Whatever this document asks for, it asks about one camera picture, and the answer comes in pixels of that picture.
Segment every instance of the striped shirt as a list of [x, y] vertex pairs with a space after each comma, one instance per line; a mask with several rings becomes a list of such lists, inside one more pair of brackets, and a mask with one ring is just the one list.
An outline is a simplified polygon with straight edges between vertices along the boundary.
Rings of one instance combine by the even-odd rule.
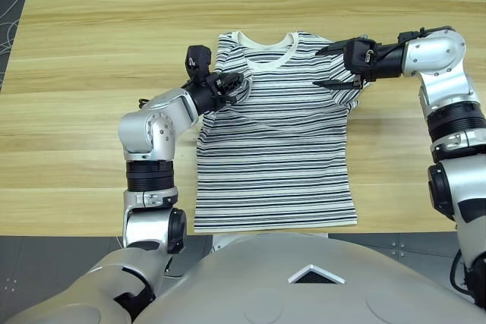
[[346, 168], [346, 122], [358, 90], [331, 41], [288, 33], [264, 46], [242, 32], [219, 36], [218, 72], [245, 76], [238, 103], [205, 114], [197, 139], [196, 232], [356, 224]]

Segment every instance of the black cable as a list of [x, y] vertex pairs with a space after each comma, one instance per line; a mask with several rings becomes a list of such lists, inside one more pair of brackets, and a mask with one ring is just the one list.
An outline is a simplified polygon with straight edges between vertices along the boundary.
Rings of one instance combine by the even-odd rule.
[[466, 290], [464, 288], [461, 288], [456, 283], [457, 264], [459, 263], [461, 256], [462, 256], [461, 250], [458, 250], [457, 253], [456, 253], [456, 256], [454, 257], [453, 265], [450, 267], [449, 281], [450, 281], [450, 284], [453, 286], [453, 288], [455, 288], [461, 294], [472, 296], [471, 291]]
[[138, 100], [138, 108], [142, 109], [144, 107], [144, 105], [147, 104], [148, 102], [149, 102], [149, 99], [139, 99]]

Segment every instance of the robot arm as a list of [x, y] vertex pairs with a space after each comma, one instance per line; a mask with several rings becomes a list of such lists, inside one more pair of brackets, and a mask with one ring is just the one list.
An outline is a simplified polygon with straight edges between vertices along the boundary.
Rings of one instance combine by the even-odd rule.
[[435, 163], [428, 169], [432, 204], [456, 222], [468, 293], [486, 307], [486, 120], [464, 71], [465, 48], [464, 39], [451, 27], [404, 32], [390, 45], [364, 37], [339, 41], [317, 54], [344, 54], [353, 82], [316, 84], [361, 89], [365, 81], [378, 78], [420, 77], [419, 99]]
[[240, 74], [211, 74], [210, 56], [207, 47], [189, 47], [190, 80], [180, 89], [141, 100], [140, 110], [120, 122], [128, 180], [124, 249], [110, 253], [68, 290], [9, 324], [130, 323], [155, 299], [165, 269], [184, 248], [186, 236], [185, 213], [173, 207], [178, 198], [172, 168], [175, 140], [199, 115], [235, 103], [229, 94], [243, 82]]

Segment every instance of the striped t-shirt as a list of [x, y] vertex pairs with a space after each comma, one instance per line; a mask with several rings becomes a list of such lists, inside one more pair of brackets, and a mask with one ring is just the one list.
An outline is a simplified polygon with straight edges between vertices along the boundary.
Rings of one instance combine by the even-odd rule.
[[350, 225], [357, 215], [346, 168], [346, 122], [358, 90], [331, 43], [306, 32], [265, 46], [242, 32], [219, 36], [218, 72], [241, 72], [239, 103], [206, 114], [197, 139], [196, 232]]

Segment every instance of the gray floor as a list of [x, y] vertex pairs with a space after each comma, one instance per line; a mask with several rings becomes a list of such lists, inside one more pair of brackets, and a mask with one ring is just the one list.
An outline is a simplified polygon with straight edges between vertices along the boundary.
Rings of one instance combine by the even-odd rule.
[[[15, 0], [0, 0], [0, 15]], [[20, 18], [20, 0], [0, 24]], [[0, 45], [7, 40], [0, 26]], [[14, 36], [11, 28], [9, 38]], [[0, 47], [0, 87], [8, 53]], [[450, 265], [458, 249], [455, 233], [332, 234], [377, 250], [450, 288]], [[188, 248], [175, 258], [169, 275], [182, 275], [209, 252], [210, 237], [189, 237]], [[0, 323], [23, 309], [66, 289], [108, 252], [118, 249], [114, 237], [0, 237]], [[167, 280], [170, 287], [173, 280]]]

